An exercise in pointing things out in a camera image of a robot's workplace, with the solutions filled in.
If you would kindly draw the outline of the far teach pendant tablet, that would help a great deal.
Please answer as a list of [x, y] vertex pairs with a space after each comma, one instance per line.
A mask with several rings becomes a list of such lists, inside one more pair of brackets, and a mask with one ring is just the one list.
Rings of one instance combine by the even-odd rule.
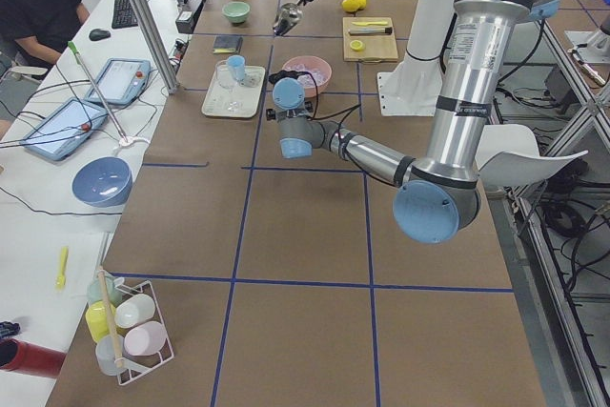
[[95, 83], [110, 106], [127, 107], [144, 91], [151, 70], [148, 60], [112, 58]]

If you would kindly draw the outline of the teach pendant tablet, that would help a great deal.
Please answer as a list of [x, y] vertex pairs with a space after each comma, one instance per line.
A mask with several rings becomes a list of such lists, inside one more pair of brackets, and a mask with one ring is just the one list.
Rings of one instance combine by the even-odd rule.
[[44, 159], [60, 161], [78, 149], [107, 118], [105, 108], [73, 97], [34, 127], [19, 144]]
[[144, 91], [151, 70], [148, 60], [112, 58], [95, 83], [110, 106], [127, 107]]

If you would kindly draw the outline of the yellow plastic spoon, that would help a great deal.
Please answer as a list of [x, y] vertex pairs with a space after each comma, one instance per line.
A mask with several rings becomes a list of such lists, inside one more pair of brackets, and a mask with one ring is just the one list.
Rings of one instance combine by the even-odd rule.
[[59, 261], [58, 261], [58, 271], [55, 278], [55, 288], [57, 290], [62, 290], [66, 284], [66, 267], [69, 257], [69, 247], [64, 246], [60, 250]]

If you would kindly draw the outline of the grey folded cloth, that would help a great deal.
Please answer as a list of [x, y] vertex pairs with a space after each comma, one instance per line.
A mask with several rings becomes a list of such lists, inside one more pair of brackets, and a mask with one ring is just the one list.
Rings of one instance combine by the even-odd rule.
[[213, 41], [213, 54], [235, 54], [241, 50], [243, 37], [239, 35], [217, 35]]

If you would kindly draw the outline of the person in black shirt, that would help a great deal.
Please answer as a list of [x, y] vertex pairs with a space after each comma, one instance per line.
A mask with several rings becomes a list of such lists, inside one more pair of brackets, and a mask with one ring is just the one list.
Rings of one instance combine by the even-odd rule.
[[48, 71], [89, 16], [83, 0], [1, 0], [1, 37]]

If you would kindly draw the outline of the metal ice scoop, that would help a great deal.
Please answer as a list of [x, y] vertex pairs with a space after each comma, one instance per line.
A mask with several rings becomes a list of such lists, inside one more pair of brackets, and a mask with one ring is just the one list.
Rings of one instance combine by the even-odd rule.
[[273, 33], [275, 36], [284, 36], [297, 26], [303, 17], [302, 1], [282, 4], [275, 16]]

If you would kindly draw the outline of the black computer mouse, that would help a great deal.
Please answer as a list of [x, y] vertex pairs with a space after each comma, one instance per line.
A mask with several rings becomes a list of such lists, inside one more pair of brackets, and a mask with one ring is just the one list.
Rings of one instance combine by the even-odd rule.
[[108, 39], [112, 36], [111, 32], [103, 29], [93, 29], [89, 33], [89, 39], [93, 42]]

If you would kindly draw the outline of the black keyboard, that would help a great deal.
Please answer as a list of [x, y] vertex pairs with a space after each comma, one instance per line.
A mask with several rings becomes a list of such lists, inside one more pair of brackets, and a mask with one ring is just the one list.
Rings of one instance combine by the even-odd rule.
[[137, 17], [130, 0], [114, 0], [111, 27], [114, 30], [119, 30], [137, 26]]

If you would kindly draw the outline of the green ceramic bowl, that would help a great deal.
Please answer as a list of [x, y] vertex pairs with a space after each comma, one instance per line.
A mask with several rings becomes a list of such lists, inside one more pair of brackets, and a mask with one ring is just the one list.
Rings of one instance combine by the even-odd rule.
[[232, 25], [240, 25], [245, 23], [250, 15], [250, 12], [250, 5], [242, 1], [228, 2], [222, 7], [223, 16]]

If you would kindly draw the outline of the near teach pendant tablet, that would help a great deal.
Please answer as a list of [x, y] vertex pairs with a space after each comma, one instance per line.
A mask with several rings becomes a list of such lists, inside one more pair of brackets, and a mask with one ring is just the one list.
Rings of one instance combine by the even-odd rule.
[[34, 127], [19, 144], [44, 159], [60, 161], [78, 149], [107, 118], [105, 108], [73, 97]]

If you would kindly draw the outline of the light blue cup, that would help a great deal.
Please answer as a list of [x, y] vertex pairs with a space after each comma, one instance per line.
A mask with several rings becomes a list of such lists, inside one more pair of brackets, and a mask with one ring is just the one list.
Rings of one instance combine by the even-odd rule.
[[226, 60], [226, 65], [235, 82], [241, 83], [245, 79], [246, 61], [242, 55], [232, 55]]

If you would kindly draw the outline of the lemon half slice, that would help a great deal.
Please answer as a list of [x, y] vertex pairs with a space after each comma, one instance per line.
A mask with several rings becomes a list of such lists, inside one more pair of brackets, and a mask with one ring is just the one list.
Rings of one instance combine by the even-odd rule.
[[352, 40], [349, 47], [352, 51], [361, 52], [365, 50], [366, 45], [361, 40]]

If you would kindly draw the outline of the clear wine glass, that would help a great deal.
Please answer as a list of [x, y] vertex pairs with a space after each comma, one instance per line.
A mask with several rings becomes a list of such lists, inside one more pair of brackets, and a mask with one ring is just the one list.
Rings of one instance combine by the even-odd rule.
[[226, 110], [237, 113], [241, 108], [240, 103], [234, 97], [236, 82], [230, 75], [226, 60], [219, 61], [215, 66], [215, 78], [217, 84], [227, 92]]

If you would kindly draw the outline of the blue plastic bowl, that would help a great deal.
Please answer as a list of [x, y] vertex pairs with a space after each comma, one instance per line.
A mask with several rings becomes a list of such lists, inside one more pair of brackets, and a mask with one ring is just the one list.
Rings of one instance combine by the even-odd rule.
[[96, 208], [123, 205], [132, 190], [132, 170], [121, 158], [101, 157], [77, 172], [71, 190], [79, 201]]

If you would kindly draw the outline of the aluminium frame post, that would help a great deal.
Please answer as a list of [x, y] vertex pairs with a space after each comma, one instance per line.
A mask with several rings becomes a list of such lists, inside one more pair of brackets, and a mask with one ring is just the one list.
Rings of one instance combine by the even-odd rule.
[[178, 81], [163, 45], [163, 41], [147, 0], [130, 0], [139, 27], [147, 43], [158, 73], [162, 77], [168, 94], [178, 89]]

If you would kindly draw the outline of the pink plastic cup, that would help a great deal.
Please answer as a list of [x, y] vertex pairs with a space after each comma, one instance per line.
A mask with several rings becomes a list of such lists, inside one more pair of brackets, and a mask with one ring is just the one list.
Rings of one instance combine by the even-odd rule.
[[164, 347], [167, 336], [162, 323], [147, 321], [128, 331], [124, 338], [124, 348], [132, 356], [150, 356]]

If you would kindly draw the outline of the yellow plastic cup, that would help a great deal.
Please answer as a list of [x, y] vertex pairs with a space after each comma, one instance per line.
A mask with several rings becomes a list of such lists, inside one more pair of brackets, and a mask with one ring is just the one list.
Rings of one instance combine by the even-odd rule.
[[92, 340], [97, 343], [110, 333], [104, 302], [98, 300], [88, 306], [85, 320]]

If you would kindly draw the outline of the yellow plastic knife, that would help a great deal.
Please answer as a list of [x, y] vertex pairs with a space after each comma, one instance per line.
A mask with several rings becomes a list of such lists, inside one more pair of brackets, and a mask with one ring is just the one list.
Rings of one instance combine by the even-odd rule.
[[389, 26], [388, 21], [354, 21], [353, 26], [357, 27], [386, 27]]

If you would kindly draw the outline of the white serving tray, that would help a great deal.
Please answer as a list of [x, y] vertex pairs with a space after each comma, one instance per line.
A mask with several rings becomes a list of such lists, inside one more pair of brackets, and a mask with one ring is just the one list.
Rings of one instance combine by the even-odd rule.
[[252, 118], [256, 115], [266, 71], [246, 66], [245, 78], [236, 82], [225, 61], [216, 64], [210, 87], [201, 106], [208, 117]]

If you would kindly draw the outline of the white plastic chair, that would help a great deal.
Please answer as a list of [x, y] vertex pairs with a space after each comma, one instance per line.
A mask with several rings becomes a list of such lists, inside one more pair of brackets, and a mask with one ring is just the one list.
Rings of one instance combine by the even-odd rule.
[[542, 156], [533, 131], [520, 124], [486, 125], [476, 153], [483, 185], [518, 187], [551, 178], [587, 150], [565, 156]]

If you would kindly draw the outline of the red cylinder bottle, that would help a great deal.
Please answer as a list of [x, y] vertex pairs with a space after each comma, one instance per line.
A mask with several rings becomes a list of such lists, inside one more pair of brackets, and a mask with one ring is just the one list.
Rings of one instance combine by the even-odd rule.
[[1, 370], [57, 378], [66, 354], [16, 339], [1, 341]]

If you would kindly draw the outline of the white plastic cup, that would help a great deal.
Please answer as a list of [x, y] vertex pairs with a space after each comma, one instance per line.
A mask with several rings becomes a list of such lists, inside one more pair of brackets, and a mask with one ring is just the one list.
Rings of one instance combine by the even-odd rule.
[[116, 308], [115, 323], [119, 328], [129, 329], [151, 319], [155, 310], [155, 302], [151, 296], [133, 295]]

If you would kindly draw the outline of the pink bowl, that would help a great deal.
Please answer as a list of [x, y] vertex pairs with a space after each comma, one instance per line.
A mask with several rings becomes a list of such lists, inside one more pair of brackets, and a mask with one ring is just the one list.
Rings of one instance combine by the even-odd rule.
[[331, 65], [323, 58], [313, 55], [293, 57], [282, 65], [282, 69], [304, 72], [297, 80], [303, 86], [307, 98], [322, 94], [332, 77]]

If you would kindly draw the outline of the wooden cutting board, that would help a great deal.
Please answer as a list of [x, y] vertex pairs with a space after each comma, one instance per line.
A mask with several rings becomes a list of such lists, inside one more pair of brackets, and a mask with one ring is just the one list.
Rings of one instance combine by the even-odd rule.
[[[350, 36], [348, 29], [360, 28], [378, 28], [378, 27], [357, 27], [353, 26], [354, 21], [388, 21], [392, 27], [393, 33], [390, 35], [375, 35], [375, 36]], [[396, 62], [398, 59], [397, 41], [394, 34], [394, 25], [390, 17], [344, 17], [342, 19], [343, 29], [343, 57], [348, 62]], [[349, 43], [352, 40], [361, 40], [366, 48], [364, 51], [352, 51]]]

